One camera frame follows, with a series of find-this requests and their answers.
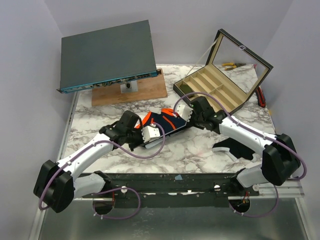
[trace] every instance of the marble tabletop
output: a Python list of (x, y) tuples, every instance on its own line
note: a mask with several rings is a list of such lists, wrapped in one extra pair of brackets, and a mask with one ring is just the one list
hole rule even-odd
[[(112, 124), (120, 119), (126, 110), (132, 111), (143, 118), (149, 111), (159, 113), (162, 108), (172, 108), (179, 96), (173, 90), (173, 84), (182, 79), (191, 66), (157, 65), (162, 68), (167, 98), (127, 102), (107, 106), (92, 106), (91, 90), (79, 92), (79, 98), (71, 124), (70, 134), (66, 144), (64, 156), (68, 156), (88, 143), (102, 126)], [(236, 69), (232, 74), (245, 78), (256, 78), (255, 74)], [(234, 116), (244, 123), (258, 130), (275, 133), (271, 117), (267, 108), (257, 104), (254, 94)], [(256, 156), (256, 162), (246, 159), (233, 161), (224, 152), (212, 152), (214, 143), (226, 139), (226, 136), (214, 132), (189, 128), (170, 137), (163, 150), (152, 159), (137, 159), (116, 149), (104, 155), (86, 169), (86, 173), (103, 171), (106, 173), (234, 173), (244, 167), (250, 167), (261, 162)], [(156, 145), (151, 149), (138, 147), (134, 153), (148, 156), (158, 150)]]

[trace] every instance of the white wall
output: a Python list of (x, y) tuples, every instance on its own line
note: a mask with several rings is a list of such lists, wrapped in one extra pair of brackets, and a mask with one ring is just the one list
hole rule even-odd
[(214, 41), (220, 28), (262, 54), (292, 0), (45, 2), (63, 36), (149, 19), (156, 63), (194, 64)]
[(41, 164), (57, 158), (71, 95), (60, 81), (62, 34), (42, 0), (0, 8), (0, 238), (28, 239)]
[(278, 133), (292, 137), (305, 159), (302, 180), (320, 239), (320, 1), (295, 0), (263, 57), (273, 66), (262, 87)]

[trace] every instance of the wooden monitor base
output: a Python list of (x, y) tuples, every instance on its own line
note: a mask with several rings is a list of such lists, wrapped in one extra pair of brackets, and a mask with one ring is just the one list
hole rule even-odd
[(156, 77), (137, 80), (138, 91), (121, 93), (120, 85), (92, 89), (92, 106), (120, 104), (141, 100), (160, 99), (168, 96), (164, 73)]

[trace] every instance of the yellow handle pliers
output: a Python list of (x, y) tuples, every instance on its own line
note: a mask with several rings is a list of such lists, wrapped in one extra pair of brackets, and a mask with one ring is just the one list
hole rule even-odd
[(224, 68), (225, 71), (230, 71), (232, 69), (242, 67), (244, 65), (246, 65), (246, 64), (245, 63), (234, 63), (234, 62), (228, 62), (228, 63), (222, 64), (222, 66), (225, 67)]

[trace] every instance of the wooden box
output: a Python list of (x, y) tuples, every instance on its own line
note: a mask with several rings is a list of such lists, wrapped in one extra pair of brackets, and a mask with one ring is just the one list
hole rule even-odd
[[(232, 114), (255, 93), (273, 66), (223, 29), (217, 32), (215, 41), (205, 66), (176, 82), (173, 89), (180, 97), (188, 92), (209, 93)], [(243, 66), (224, 66), (226, 63)], [(189, 104), (198, 96), (185, 97), (184, 101)], [(216, 112), (221, 109), (214, 100), (206, 98)]]

